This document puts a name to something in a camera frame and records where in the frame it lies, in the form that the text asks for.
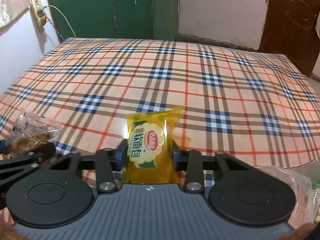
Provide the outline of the yellow soft bread packet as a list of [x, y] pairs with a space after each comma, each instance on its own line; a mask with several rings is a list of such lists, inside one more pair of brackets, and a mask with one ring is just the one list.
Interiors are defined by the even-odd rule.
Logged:
[[185, 106], [126, 115], [128, 149], [121, 182], [124, 184], [178, 183], [172, 161], [172, 133]]

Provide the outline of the clear bag brown nuts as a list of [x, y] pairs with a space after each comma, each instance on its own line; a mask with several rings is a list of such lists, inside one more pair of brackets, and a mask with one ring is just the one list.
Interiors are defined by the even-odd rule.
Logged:
[[1, 151], [17, 157], [46, 143], [56, 143], [61, 128], [60, 121], [23, 108]]

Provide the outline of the plaid plastic tablecloth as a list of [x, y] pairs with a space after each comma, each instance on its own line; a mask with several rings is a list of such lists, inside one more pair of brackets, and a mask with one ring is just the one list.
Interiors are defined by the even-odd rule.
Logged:
[[204, 44], [69, 38], [1, 94], [1, 137], [22, 108], [61, 122], [56, 148], [92, 153], [126, 135], [126, 115], [186, 107], [182, 148], [254, 166], [319, 160], [319, 96], [281, 54]]

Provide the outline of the clear bag of biscuits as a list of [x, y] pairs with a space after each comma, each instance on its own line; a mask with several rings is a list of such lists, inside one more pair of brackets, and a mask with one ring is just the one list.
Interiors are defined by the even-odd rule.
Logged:
[[289, 224], [294, 229], [314, 222], [313, 189], [310, 178], [276, 166], [256, 166], [256, 168], [283, 181], [294, 191], [296, 204], [289, 219]]

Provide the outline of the small green edged candy packet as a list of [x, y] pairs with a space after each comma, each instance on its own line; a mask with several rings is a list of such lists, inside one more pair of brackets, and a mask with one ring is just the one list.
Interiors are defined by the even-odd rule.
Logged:
[[307, 211], [308, 216], [313, 222], [319, 220], [319, 184], [311, 183], [310, 189], [307, 190]]

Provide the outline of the green metal cabinet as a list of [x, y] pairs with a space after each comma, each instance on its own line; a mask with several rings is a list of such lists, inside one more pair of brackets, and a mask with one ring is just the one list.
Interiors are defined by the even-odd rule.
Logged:
[[178, 0], [48, 0], [61, 39], [141, 38], [173, 41]]

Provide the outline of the grey cloth on door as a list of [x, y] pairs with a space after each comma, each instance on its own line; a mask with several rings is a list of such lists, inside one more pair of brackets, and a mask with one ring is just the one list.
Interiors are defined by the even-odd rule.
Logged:
[[320, 38], [320, 13], [317, 16], [317, 21], [316, 21], [316, 25], [315, 25], [315, 31], [316, 31], [318, 37]]

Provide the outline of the brown wooden door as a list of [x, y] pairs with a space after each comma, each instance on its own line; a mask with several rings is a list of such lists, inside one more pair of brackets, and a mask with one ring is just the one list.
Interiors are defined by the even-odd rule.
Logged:
[[286, 55], [310, 76], [319, 56], [319, 0], [268, 0], [259, 51]]

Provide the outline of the beige patterned curtain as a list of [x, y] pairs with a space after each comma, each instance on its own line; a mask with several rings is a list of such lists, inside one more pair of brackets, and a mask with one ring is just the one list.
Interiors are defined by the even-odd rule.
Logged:
[[15, 20], [30, 5], [30, 0], [0, 0], [1, 28]]

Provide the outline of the yellow wall power socket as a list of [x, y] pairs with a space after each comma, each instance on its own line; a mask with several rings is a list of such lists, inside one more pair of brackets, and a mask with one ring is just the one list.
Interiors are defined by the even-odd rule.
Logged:
[[33, 13], [33, 17], [39, 26], [44, 26], [47, 22], [47, 14], [44, 11], [44, 6], [41, 0], [34, 0], [31, 2], [30, 10]]

